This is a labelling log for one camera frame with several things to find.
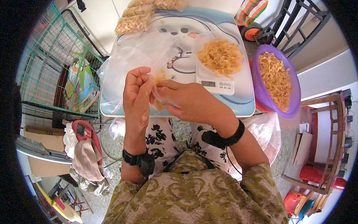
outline green patterned shirt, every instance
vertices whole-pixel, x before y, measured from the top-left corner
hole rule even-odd
[[[252,167],[239,184],[185,151],[170,172],[143,185],[120,181],[103,223],[276,224],[288,223],[288,217],[269,165]]]

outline dried tofu skin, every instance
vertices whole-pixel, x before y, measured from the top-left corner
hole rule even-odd
[[[132,0],[128,4],[128,8],[142,6],[142,5],[153,5],[155,0]]]
[[[160,69],[156,74],[154,74],[154,84],[155,85],[157,85],[158,82],[167,80],[167,79],[168,79],[168,73],[163,68]],[[165,105],[166,105],[166,102],[159,101],[157,98],[155,98],[153,106],[155,106],[155,108],[158,111],[164,110]]]
[[[155,7],[157,9],[183,11],[187,7],[187,1],[186,0],[156,0]]]
[[[285,69],[283,61],[276,58],[274,53],[268,52],[258,56],[258,64],[272,100],[280,110],[286,112],[289,109],[290,93],[293,91],[288,73],[290,69]]]
[[[154,5],[141,5],[124,10],[122,17],[131,17],[135,15],[152,15],[154,13]]]
[[[198,59],[217,77],[221,75],[233,80],[230,76],[241,70],[239,60],[244,58],[237,44],[229,44],[226,39],[215,39],[204,44],[204,49],[198,51]]]
[[[129,34],[136,31],[147,31],[151,22],[150,15],[135,15],[131,17],[121,17],[118,20],[115,34]]]

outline purple bowl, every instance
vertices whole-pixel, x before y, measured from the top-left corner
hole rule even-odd
[[[289,109],[286,112],[283,112],[276,106],[275,102],[271,99],[271,96],[267,91],[265,84],[261,78],[260,67],[258,65],[258,56],[264,54],[265,52],[274,53],[276,58],[283,61],[285,69],[290,69],[289,75],[291,76],[290,81],[291,86],[293,87],[293,91],[290,93]],[[300,110],[301,105],[300,83],[298,81],[295,68],[280,50],[267,44],[259,46],[253,59],[251,73],[255,97],[266,109],[275,111],[284,118],[291,118],[297,114],[297,112]]]

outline striped bag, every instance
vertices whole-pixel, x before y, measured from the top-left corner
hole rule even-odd
[[[267,4],[268,0],[245,0],[236,13],[236,24],[249,27],[266,9]]]

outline cartoon print tablecloth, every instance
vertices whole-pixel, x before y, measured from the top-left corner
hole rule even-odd
[[[188,7],[183,12],[159,10],[153,15],[150,31],[166,32],[178,38],[180,53],[168,64],[172,80],[180,83],[195,82],[195,60],[192,44],[197,34],[206,31],[222,32],[233,37],[246,54],[240,32],[234,18],[224,12],[211,9]],[[235,94],[214,96],[227,104],[237,117],[251,116],[255,111],[255,100],[250,67],[247,59],[241,64],[244,74],[235,78]],[[124,116],[123,107],[107,104],[101,97],[101,112],[105,116]],[[167,110],[151,109],[151,116],[171,116]]]

